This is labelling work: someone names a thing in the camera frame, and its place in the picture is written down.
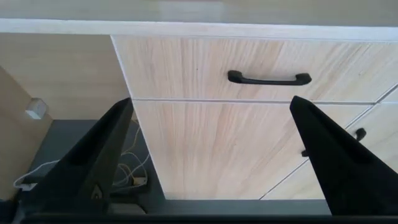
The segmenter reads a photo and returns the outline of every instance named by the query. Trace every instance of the wooden cabinet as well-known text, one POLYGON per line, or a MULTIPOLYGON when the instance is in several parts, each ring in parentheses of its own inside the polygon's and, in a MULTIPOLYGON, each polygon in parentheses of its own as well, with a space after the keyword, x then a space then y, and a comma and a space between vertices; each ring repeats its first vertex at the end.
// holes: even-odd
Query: wooden cabinet
MULTIPOLYGON (((288 104, 134 107, 167 199, 259 199, 305 160, 288 104)), ((368 107, 320 108, 345 126, 368 107)))
POLYGON ((375 102, 398 82, 398 44, 114 36, 133 98, 375 102), (242 85, 247 78, 294 80, 305 86, 242 85))
MULTIPOLYGON (((11 90, 2 98, 1 124, 11 126, 19 116, 26 123, 3 134, 13 139, 1 152, 7 169, 22 160, 21 143, 30 142, 24 139, 32 135, 25 130, 31 121, 20 113, 29 97, 43 99, 53 119, 98 119, 130 96, 167 198, 259 199, 271 189, 266 199, 320 198, 308 162, 289 175, 305 160, 292 98, 318 103, 342 126, 376 105, 361 119, 371 123, 365 121, 382 111, 380 102, 398 102, 398 90, 386 97, 398 85, 398 1, 27 4, 0 3, 0 66, 19 84, 11 88, 26 91, 18 102, 7 101, 11 90), (242 85, 228 81, 230 70, 280 81, 309 73, 312 81, 242 85), (12 103, 21 103, 18 112, 7 111, 12 103)), ((392 132, 372 138, 368 131, 364 142, 387 149, 383 137, 393 135, 396 120, 378 116, 385 118, 376 119, 375 130, 392 132)), ((6 190, 24 169, 0 171, 6 190)))
MULTIPOLYGON (((366 137, 361 143, 383 160, 389 167, 398 171, 398 105, 381 104, 375 106, 348 131, 355 133, 364 128, 366 137)), ((310 161, 287 177, 265 200, 277 199, 320 199, 324 198, 310 161)))

